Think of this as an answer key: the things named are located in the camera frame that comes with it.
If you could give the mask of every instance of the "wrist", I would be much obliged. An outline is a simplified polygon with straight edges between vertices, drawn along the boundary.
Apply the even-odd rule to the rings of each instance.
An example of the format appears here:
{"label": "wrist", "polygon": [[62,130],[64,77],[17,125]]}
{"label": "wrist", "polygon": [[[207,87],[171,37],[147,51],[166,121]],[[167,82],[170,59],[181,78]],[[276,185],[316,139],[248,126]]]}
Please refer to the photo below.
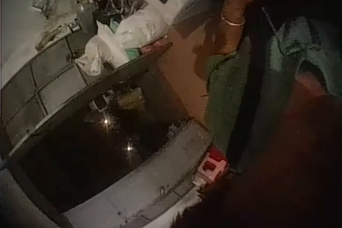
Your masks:
{"label": "wrist", "polygon": [[229,21],[234,23],[242,23],[245,13],[245,5],[240,3],[225,3],[222,8],[222,15]]}

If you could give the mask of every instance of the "brown floor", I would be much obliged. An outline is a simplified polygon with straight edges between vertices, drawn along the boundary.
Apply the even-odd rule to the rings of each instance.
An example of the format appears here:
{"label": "brown floor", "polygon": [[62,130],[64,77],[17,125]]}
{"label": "brown floor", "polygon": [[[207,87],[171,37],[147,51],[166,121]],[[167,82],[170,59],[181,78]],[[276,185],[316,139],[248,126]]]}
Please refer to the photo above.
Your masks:
{"label": "brown floor", "polygon": [[207,103],[205,62],[211,50],[208,14],[199,14],[172,27],[173,46],[159,59],[159,68],[191,117],[204,124]]}

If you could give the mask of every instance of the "bangle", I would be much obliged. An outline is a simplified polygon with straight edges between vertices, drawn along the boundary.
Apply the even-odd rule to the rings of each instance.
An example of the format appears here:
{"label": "bangle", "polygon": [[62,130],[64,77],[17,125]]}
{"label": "bangle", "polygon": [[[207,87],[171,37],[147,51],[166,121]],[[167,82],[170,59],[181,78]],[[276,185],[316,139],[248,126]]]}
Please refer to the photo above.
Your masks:
{"label": "bangle", "polygon": [[229,25],[231,25],[231,26],[237,26],[237,27],[243,26],[243,25],[245,24],[245,22],[246,22],[245,18],[244,18],[244,21],[241,22],[241,23],[234,23],[234,22],[228,21],[228,20],[223,16],[222,13],[221,13],[221,19],[222,19],[225,23],[227,23],[227,24],[229,24]]}

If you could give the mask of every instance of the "plastic bag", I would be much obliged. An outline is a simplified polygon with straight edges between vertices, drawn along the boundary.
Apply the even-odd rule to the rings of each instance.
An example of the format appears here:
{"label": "plastic bag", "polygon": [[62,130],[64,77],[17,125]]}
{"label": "plastic bag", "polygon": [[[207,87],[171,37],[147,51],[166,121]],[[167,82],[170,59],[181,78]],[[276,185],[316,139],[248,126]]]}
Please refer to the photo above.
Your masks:
{"label": "plastic bag", "polygon": [[141,48],[166,35],[169,26],[163,17],[148,5],[122,20],[115,38],[124,49]]}
{"label": "plastic bag", "polygon": [[103,61],[109,62],[114,68],[127,63],[129,61],[128,55],[110,27],[98,21],[96,23],[98,27],[97,35],[108,45],[111,52],[110,56],[103,56]]}
{"label": "plastic bag", "polygon": [[111,56],[111,50],[99,36],[92,37],[85,46],[84,55],[75,62],[90,76],[98,76],[103,69],[103,59]]}
{"label": "plastic bag", "polygon": [[85,45],[84,55],[75,60],[80,68],[90,76],[101,74],[103,62],[108,62],[117,68],[130,60],[110,27],[98,21],[97,26],[97,35]]}

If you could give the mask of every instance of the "dark water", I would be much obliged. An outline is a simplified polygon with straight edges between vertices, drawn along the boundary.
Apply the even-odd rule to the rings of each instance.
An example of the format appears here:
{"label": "dark water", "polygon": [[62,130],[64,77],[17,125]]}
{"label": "dark water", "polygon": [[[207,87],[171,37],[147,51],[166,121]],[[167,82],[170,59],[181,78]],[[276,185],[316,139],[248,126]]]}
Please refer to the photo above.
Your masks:
{"label": "dark water", "polygon": [[90,112],[87,106],[65,120],[20,161],[62,212],[112,185],[167,142],[170,123],[155,122],[146,110],[109,108],[106,117],[84,122]]}

